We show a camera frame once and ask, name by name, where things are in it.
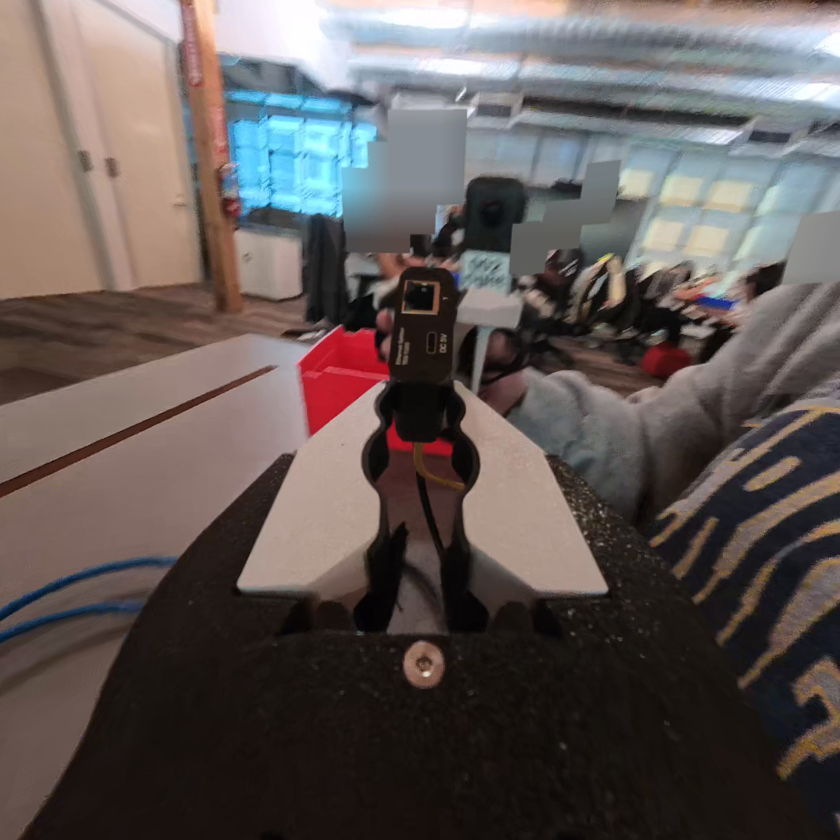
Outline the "person's right hand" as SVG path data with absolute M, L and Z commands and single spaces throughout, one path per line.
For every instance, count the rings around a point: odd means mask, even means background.
M 529 368 L 489 364 L 483 370 L 478 398 L 497 414 L 508 417 L 522 404 L 529 388 Z

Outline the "red plastic bin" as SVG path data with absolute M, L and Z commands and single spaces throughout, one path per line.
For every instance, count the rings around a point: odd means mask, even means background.
M 317 433 L 374 385 L 389 383 L 387 364 L 380 359 L 376 331 L 336 328 L 315 343 L 298 364 L 310 435 Z M 407 412 L 430 397 L 430 411 L 445 407 L 439 385 L 397 383 L 394 421 L 387 434 L 392 450 L 408 451 L 414 440 L 403 436 Z

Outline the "person's patterned garment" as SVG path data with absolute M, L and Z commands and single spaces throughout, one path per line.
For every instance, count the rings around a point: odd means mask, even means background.
M 838 838 L 838 393 L 748 427 L 649 535 L 758 712 L 776 773 Z

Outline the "red fire extinguisher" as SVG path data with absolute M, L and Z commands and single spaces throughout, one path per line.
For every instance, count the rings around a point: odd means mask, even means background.
M 239 220 L 242 215 L 242 201 L 234 163 L 229 161 L 218 167 L 217 185 L 222 212 L 232 229 L 236 230 L 239 228 Z

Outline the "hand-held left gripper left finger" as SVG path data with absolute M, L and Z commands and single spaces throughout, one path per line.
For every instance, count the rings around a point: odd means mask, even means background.
M 297 451 L 238 577 L 241 595 L 355 607 L 368 592 L 382 507 L 363 452 L 380 428 L 384 389 L 374 385 Z

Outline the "wooden pillar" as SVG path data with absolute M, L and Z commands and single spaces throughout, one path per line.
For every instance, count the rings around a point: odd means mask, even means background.
M 231 162 L 224 80 L 215 38 L 215 3 L 180 1 L 182 68 L 190 109 L 203 231 L 216 309 L 240 313 L 235 230 L 219 202 L 217 169 Z

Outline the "black ethernet splitter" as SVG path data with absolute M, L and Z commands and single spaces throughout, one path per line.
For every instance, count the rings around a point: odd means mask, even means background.
M 388 370 L 395 432 L 408 444 L 431 444 L 444 428 L 458 303 L 444 268 L 408 268 L 397 284 Z

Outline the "white cabinet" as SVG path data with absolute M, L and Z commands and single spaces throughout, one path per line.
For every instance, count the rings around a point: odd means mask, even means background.
M 300 297 L 302 244 L 298 235 L 240 228 L 234 242 L 243 294 L 271 301 Z

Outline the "large paned window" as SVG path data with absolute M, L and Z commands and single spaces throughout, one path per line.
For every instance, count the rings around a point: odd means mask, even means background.
M 374 124 L 336 98 L 234 89 L 225 103 L 245 214 L 343 215 L 343 172 L 367 167 Z

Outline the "person's right forearm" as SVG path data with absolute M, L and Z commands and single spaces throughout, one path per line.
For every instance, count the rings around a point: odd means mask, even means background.
M 628 397 L 583 374 L 524 375 L 508 421 L 646 527 L 721 452 L 774 413 L 838 383 L 837 283 L 781 286 L 706 363 Z

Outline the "white door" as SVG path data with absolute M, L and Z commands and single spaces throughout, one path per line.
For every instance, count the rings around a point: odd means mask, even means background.
M 71 9 L 131 288 L 193 284 L 201 260 L 174 46 L 105 2 Z
M 1 298 L 97 291 L 101 269 L 46 25 L 1 2 Z

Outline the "red bag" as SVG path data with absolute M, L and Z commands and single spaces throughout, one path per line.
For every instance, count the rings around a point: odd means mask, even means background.
M 639 369 L 659 382 L 693 365 L 691 355 L 677 344 L 665 341 L 650 346 L 639 361 Z

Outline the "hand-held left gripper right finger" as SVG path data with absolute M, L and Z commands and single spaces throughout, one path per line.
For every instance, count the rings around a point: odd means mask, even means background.
M 464 385 L 455 393 L 478 458 L 462 502 L 469 591 L 485 607 L 608 593 L 541 448 Z

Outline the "silver air duct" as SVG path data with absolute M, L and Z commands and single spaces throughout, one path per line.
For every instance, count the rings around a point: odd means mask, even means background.
M 327 2 L 319 26 L 360 46 L 838 78 L 837 3 Z

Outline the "dark hanging jacket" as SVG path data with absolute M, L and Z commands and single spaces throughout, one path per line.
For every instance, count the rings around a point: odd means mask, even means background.
M 307 319 L 341 326 L 350 306 L 344 264 L 348 251 L 343 220 L 322 214 L 310 217 L 303 290 Z

